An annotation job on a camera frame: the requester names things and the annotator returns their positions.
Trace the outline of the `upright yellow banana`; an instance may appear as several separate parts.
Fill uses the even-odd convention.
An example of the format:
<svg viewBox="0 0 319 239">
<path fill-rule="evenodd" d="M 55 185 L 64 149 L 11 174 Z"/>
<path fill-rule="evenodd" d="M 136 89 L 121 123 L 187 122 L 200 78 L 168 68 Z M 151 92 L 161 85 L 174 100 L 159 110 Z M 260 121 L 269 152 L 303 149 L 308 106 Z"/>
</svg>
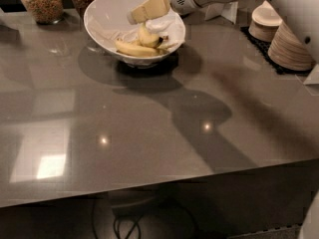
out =
<svg viewBox="0 0 319 239">
<path fill-rule="evenodd" d="M 142 23 L 138 29 L 138 38 L 142 46 L 149 48 L 156 48 L 163 42 L 163 38 L 151 33 L 145 23 Z"/>
</svg>

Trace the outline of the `white ceramic bowl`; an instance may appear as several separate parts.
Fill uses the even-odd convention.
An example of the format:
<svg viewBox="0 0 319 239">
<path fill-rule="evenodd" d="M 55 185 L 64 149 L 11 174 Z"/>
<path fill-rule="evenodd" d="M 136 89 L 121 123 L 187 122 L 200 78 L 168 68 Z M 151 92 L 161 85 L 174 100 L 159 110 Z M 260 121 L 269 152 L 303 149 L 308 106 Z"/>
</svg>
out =
<svg viewBox="0 0 319 239">
<path fill-rule="evenodd" d="M 166 52 L 160 56 L 136 57 L 123 54 L 115 42 L 134 42 L 138 37 L 140 24 L 129 22 L 127 14 L 147 0 L 95 0 L 85 11 L 84 25 L 90 37 L 107 53 L 116 59 L 138 68 L 154 66 L 175 52 L 185 39 L 185 26 L 179 15 L 172 10 L 160 18 L 147 22 L 151 33 L 163 38 Z"/>
</svg>

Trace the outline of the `lying yellow banana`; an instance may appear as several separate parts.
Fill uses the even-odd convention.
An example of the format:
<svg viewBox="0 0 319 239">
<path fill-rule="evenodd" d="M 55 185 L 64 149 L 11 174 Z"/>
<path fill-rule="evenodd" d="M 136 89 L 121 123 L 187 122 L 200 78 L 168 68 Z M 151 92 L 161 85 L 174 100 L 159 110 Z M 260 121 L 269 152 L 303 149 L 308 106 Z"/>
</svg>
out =
<svg viewBox="0 0 319 239">
<path fill-rule="evenodd" d="M 165 49 L 144 47 L 141 45 L 125 42 L 123 40 L 116 40 L 115 46 L 119 53 L 139 58 L 162 56 L 167 53 L 167 50 Z"/>
</svg>

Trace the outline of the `white folded sign card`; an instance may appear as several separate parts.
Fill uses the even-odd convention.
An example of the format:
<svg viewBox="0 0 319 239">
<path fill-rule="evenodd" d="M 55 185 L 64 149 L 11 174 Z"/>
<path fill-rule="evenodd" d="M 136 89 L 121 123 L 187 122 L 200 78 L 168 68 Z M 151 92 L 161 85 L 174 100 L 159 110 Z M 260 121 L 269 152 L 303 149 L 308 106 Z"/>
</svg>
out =
<svg viewBox="0 0 319 239">
<path fill-rule="evenodd" d="M 232 24 L 235 24 L 237 19 L 237 9 L 237 2 L 214 3 L 206 8 L 204 20 L 208 21 L 221 16 L 224 19 L 230 21 Z"/>
</svg>

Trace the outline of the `rear stack of paper bowls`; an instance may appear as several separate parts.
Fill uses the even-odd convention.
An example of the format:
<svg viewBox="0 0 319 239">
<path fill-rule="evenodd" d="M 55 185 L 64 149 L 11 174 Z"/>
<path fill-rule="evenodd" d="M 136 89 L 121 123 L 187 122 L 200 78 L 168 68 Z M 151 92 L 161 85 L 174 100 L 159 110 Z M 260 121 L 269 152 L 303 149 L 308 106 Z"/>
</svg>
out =
<svg viewBox="0 0 319 239">
<path fill-rule="evenodd" d="M 282 19 L 277 12 L 264 1 L 253 10 L 248 32 L 257 40 L 271 42 L 281 23 Z"/>
</svg>

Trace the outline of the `black rubber mat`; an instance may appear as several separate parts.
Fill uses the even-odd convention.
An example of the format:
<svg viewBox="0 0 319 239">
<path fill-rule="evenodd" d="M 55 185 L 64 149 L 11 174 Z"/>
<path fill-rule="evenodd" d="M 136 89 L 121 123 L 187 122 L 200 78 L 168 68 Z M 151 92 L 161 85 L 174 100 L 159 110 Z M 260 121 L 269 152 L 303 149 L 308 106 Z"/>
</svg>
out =
<svg viewBox="0 0 319 239">
<path fill-rule="evenodd" d="M 270 43 L 269 42 L 265 42 L 265 41 L 261 41 L 256 39 L 255 37 L 253 37 L 249 31 L 248 31 L 249 27 L 241 27 L 240 31 L 244 34 L 244 36 L 248 39 L 248 41 L 253 44 L 257 50 L 260 52 L 260 54 L 262 55 L 262 57 L 264 58 L 264 60 L 272 66 L 272 68 L 275 70 L 275 72 L 278 75 L 283 75 L 283 74 L 297 74 L 297 75 L 307 75 L 310 73 L 310 70 L 306 70 L 306 71 L 296 71 L 296 70 L 291 70 L 285 67 L 282 67 L 278 64 L 276 64 L 275 62 L 273 62 L 270 57 L 268 56 L 268 50 L 270 48 Z"/>
</svg>

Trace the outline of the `left glass cereal jar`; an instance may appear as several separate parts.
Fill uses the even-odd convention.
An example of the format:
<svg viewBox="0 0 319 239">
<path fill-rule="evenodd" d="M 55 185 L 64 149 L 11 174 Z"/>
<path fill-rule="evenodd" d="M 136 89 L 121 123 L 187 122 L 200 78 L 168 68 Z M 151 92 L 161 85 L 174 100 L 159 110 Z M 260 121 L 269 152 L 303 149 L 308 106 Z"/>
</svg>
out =
<svg viewBox="0 0 319 239">
<path fill-rule="evenodd" d="M 21 0 L 38 24 L 56 24 L 63 18 L 62 0 Z"/>
</svg>

